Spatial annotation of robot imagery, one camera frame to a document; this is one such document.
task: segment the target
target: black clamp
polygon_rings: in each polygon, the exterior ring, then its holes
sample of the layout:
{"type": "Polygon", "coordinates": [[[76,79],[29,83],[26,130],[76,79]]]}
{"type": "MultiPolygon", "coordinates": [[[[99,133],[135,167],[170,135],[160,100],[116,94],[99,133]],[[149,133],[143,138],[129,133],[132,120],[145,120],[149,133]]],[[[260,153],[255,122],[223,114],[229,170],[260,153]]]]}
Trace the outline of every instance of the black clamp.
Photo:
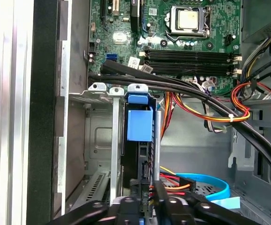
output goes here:
{"type": "Polygon", "coordinates": [[[212,92],[209,92],[208,96],[202,101],[202,103],[206,103],[210,98],[212,98],[212,92]]]}

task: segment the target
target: orange wire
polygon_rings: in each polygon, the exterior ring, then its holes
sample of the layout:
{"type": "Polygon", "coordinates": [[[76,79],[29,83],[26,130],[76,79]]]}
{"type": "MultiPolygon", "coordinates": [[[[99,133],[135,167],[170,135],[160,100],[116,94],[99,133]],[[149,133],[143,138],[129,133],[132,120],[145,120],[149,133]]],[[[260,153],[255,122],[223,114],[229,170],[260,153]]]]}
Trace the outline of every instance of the orange wire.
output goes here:
{"type": "Polygon", "coordinates": [[[176,191],[176,190],[182,190],[182,189],[186,189],[186,188],[189,188],[190,187],[190,184],[187,184],[187,185],[184,185],[184,186],[181,186],[181,187],[164,187],[166,190],[169,190],[169,191],[176,191]]]}

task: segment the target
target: side panel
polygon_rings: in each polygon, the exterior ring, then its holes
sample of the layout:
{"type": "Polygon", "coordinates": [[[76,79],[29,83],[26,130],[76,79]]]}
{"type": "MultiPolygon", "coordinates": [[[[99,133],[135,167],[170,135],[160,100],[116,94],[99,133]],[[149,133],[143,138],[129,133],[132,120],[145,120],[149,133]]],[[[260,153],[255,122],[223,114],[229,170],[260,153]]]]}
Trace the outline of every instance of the side panel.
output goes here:
{"type": "Polygon", "coordinates": [[[0,225],[26,224],[32,29],[32,0],[0,0],[0,225]]]}

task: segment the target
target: black ram slot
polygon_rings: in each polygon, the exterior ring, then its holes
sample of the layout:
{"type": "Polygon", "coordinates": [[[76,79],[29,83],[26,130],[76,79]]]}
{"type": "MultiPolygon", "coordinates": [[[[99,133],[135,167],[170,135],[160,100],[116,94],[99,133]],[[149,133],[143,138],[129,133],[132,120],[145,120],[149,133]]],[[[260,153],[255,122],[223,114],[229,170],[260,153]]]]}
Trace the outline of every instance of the black ram slot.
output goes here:
{"type": "Polygon", "coordinates": [[[192,51],[163,51],[163,50],[149,50],[148,53],[158,53],[158,54],[187,54],[187,55],[205,55],[205,56],[213,56],[213,57],[226,57],[232,58],[232,54],[229,53],[219,53],[219,52],[192,52],[192,51]]]}
{"type": "Polygon", "coordinates": [[[228,53],[213,52],[185,52],[185,51],[160,51],[150,50],[146,60],[149,61],[186,61],[197,63],[223,63],[232,62],[233,56],[228,53]]]}
{"type": "Polygon", "coordinates": [[[157,75],[209,75],[228,76],[231,74],[232,66],[197,65],[185,63],[159,63],[150,62],[153,72],[157,75]]]}

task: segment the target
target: connector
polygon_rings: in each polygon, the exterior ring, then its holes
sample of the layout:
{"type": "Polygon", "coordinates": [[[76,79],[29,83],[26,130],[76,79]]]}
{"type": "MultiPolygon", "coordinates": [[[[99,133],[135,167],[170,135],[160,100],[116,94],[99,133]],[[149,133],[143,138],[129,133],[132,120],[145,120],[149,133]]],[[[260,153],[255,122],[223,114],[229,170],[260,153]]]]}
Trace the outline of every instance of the connector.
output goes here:
{"type": "Polygon", "coordinates": [[[108,54],[106,54],[106,59],[114,61],[114,62],[117,62],[118,56],[117,56],[117,54],[110,54],[110,53],[108,53],[108,54]]]}
{"type": "Polygon", "coordinates": [[[120,0],[113,0],[113,5],[112,5],[112,14],[118,16],[119,15],[119,5],[120,5],[120,0]]]}
{"type": "Polygon", "coordinates": [[[235,57],[233,58],[233,61],[234,61],[234,62],[241,62],[241,61],[242,61],[242,56],[240,56],[240,55],[235,56],[235,57]]]}

